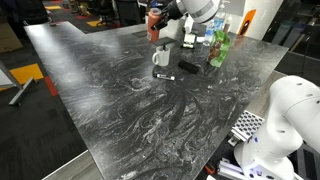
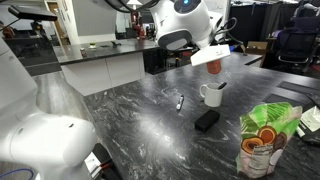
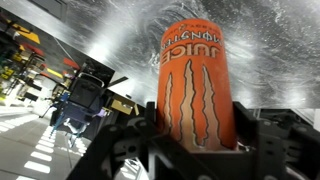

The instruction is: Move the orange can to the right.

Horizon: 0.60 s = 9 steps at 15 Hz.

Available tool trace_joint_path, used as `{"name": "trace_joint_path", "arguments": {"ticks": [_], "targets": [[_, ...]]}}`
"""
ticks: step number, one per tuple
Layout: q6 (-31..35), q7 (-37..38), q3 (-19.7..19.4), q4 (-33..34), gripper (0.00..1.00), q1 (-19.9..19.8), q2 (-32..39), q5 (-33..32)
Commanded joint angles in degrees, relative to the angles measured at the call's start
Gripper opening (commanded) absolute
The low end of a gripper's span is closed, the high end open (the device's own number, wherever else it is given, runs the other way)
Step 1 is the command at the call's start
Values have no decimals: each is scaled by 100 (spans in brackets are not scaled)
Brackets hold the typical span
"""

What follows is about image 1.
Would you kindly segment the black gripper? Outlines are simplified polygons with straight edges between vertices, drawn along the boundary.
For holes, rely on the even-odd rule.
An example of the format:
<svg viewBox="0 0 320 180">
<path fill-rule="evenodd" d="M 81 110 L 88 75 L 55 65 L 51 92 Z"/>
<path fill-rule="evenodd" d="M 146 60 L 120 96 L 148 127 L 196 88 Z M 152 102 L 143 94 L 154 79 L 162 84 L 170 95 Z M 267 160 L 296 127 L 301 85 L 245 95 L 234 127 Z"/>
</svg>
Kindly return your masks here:
<svg viewBox="0 0 320 180">
<path fill-rule="evenodd" d="M 156 16 L 156 22 L 152 24 L 151 29 L 161 30 L 168 25 L 168 21 L 171 19 L 170 14 L 167 10 L 161 12 L 159 15 Z"/>
</svg>

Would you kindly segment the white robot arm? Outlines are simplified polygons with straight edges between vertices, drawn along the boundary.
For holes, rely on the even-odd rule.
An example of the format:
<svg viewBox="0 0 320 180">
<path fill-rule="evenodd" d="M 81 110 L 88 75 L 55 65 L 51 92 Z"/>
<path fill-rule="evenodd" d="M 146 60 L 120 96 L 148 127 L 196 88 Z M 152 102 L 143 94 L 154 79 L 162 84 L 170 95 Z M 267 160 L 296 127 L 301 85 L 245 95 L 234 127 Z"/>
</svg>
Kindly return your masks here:
<svg viewBox="0 0 320 180">
<path fill-rule="evenodd" d="M 161 30 L 169 20 L 177 20 L 188 14 L 196 23 L 211 20 L 218 12 L 221 0 L 172 0 L 161 12 L 160 19 L 151 24 L 152 30 Z"/>
</svg>

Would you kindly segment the white second robot base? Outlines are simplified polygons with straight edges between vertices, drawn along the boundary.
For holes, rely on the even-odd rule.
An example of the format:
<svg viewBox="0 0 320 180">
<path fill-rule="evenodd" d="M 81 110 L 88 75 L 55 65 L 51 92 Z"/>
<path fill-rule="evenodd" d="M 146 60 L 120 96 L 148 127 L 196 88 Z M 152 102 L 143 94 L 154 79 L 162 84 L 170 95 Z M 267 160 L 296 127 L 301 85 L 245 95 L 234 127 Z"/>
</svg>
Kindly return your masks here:
<svg viewBox="0 0 320 180">
<path fill-rule="evenodd" d="M 248 180 L 294 180 L 288 155 L 304 143 L 320 152 L 320 88 L 295 75 L 276 80 L 269 89 L 266 120 L 234 156 Z"/>
</svg>

